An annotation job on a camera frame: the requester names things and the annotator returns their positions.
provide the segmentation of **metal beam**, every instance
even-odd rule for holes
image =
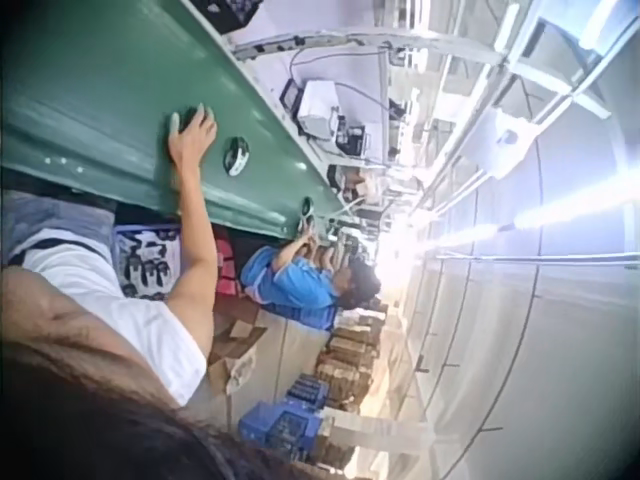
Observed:
[[[395,28],[367,27],[342,30],[315,30],[286,34],[232,47],[237,60],[253,60],[263,55],[326,47],[378,47],[386,50],[427,49],[472,62],[498,65],[503,58],[493,48],[468,38],[435,32],[416,33]]]
[[[536,65],[536,62],[530,58],[521,58],[510,67],[510,70],[526,80],[537,83],[541,87],[563,96],[570,95],[573,89],[572,85],[563,78],[561,73],[542,65]],[[611,111],[607,109],[604,102],[591,92],[575,94],[574,101],[602,120],[606,120],[611,116]]]
[[[527,13],[527,18],[525,19],[525,23],[527,23],[527,19],[532,14],[536,17],[536,22],[539,15],[539,5],[543,0],[534,0],[531,4],[529,11]],[[505,38],[505,31],[507,29],[513,28],[513,21],[511,18],[507,19],[500,24],[498,28],[498,33],[496,35],[496,43],[503,43]],[[518,39],[523,35],[522,32],[518,35]],[[515,45],[519,45],[518,39],[516,39]],[[422,207],[429,197],[430,187],[433,185],[437,185],[440,181],[443,172],[446,168],[448,168],[452,162],[458,156],[460,149],[464,146],[469,135],[473,132],[475,127],[477,126],[479,120],[482,115],[484,115],[485,111],[493,105],[495,99],[498,95],[500,95],[500,86],[503,84],[505,79],[509,75],[509,69],[507,65],[503,62],[498,65],[496,68],[492,68],[491,65],[485,65],[478,76],[478,80],[473,87],[473,91],[469,96],[470,104],[472,107],[466,112],[460,121],[456,124],[453,133],[447,139],[447,142],[440,150],[438,157],[435,159],[433,166],[429,170],[429,177],[425,180],[425,186],[427,190],[425,191],[422,198],[418,201],[413,211],[415,212],[418,208]]]
[[[477,263],[524,264],[547,266],[611,267],[640,265],[640,252],[603,253],[594,255],[539,255],[539,256],[492,256],[492,255],[438,255],[438,260],[462,260]]]

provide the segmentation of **fluorescent light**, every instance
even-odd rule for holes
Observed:
[[[600,3],[598,3],[598,6],[587,22],[584,32],[582,32],[582,37],[580,37],[579,45],[581,48],[593,50],[596,47],[602,29],[607,23],[607,20],[609,20],[616,3],[618,3],[618,0],[601,0]]]
[[[486,240],[498,232],[498,225],[478,225],[461,232],[444,235],[427,243],[427,250],[441,247],[457,247],[468,243]]]
[[[523,212],[514,221],[517,228],[536,228],[566,222],[640,199],[640,168],[612,177],[557,202]]]

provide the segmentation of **blue shirt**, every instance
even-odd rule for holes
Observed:
[[[271,262],[278,254],[273,247],[263,247],[247,262],[240,281],[260,303],[289,307],[324,308],[333,305],[336,293],[328,271],[318,271],[305,258],[293,261],[275,273]]]

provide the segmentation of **workbench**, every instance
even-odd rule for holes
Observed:
[[[38,2],[6,32],[3,166],[175,212],[168,117],[204,102],[218,121],[202,165],[212,222],[291,237],[305,196],[320,214],[340,209],[289,120],[214,37],[178,0]],[[230,177],[234,136],[251,156]]]

